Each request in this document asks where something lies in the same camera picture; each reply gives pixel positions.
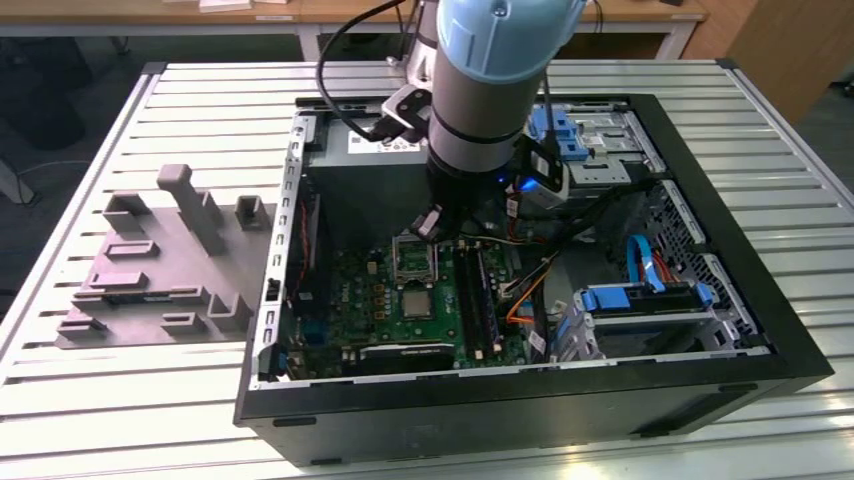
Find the blue led light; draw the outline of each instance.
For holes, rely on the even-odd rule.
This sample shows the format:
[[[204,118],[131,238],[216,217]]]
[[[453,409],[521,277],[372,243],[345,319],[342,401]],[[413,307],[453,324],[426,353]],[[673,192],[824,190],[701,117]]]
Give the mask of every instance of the blue led light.
[[[532,178],[528,178],[521,184],[521,187],[518,187],[518,190],[521,190],[522,192],[529,192],[534,188],[536,188],[536,180]]]

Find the motherboard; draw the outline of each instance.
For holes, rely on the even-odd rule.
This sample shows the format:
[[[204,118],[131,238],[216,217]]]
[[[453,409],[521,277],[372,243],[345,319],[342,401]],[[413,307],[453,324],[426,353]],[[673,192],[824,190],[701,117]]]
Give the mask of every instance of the motherboard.
[[[524,364],[522,337],[496,313],[505,255],[498,244],[408,235],[336,251],[328,317],[302,326],[308,376]]]

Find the ram slot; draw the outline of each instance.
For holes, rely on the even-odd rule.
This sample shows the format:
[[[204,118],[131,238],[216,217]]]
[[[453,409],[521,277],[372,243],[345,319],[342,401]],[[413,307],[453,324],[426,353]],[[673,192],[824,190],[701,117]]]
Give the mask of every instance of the ram slot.
[[[494,318],[494,306],[489,291],[489,277],[482,266],[482,255],[478,248],[466,251],[468,279],[472,297],[476,305],[477,324],[480,326],[480,338],[485,347],[485,354],[497,353],[501,350],[500,334],[497,332],[497,319]]]
[[[462,323],[465,353],[469,357],[478,360],[482,358],[482,348],[478,341],[477,329],[473,325],[473,322],[476,321],[476,312],[470,298],[464,248],[453,250],[453,279],[456,280],[456,299],[458,303],[460,321]]]

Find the slotted table surface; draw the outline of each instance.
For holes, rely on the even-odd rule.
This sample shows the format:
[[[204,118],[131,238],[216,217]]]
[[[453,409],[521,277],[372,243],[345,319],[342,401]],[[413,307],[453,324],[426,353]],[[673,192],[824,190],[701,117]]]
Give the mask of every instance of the slotted table surface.
[[[737,71],[713,62],[556,62],[556,93],[653,93],[836,374],[684,437],[300,472],[232,425],[242,343],[62,351],[54,328],[107,224],[110,192],[170,204],[154,177],[193,168],[220,205],[274,202],[312,64],[177,64],[139,77],[0,327],[0,478],[755,478],[854,471],[854,213],[815,154]],[[390,94],[381,63],[326,67],[333,96]]]

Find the green circuit board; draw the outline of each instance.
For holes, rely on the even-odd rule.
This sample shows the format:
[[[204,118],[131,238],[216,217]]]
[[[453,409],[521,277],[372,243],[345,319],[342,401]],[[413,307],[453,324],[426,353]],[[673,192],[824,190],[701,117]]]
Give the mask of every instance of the green circuit board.
[[[426,269],[425,245],[404,245],[397,252],[398,267]],[[504,366],[525,362],[522,338],[517,333],[504,335],[500,351],[489,352],[482,358],[474,358],[465,349],[465,328],[453,274],[456,248],[460,248],[457,244],[437,247],[437,276],[430,285],[417,282],[394,284],[390,247],[336,252],[326,344],[304,352],[314,378],[341,376],[341,353],[369,345],[452,344],[453,368]],[[509,278],[504,251],[498,245],[490,245],[481,247],[480,252],[484,269],[494,285],[498,285]]]

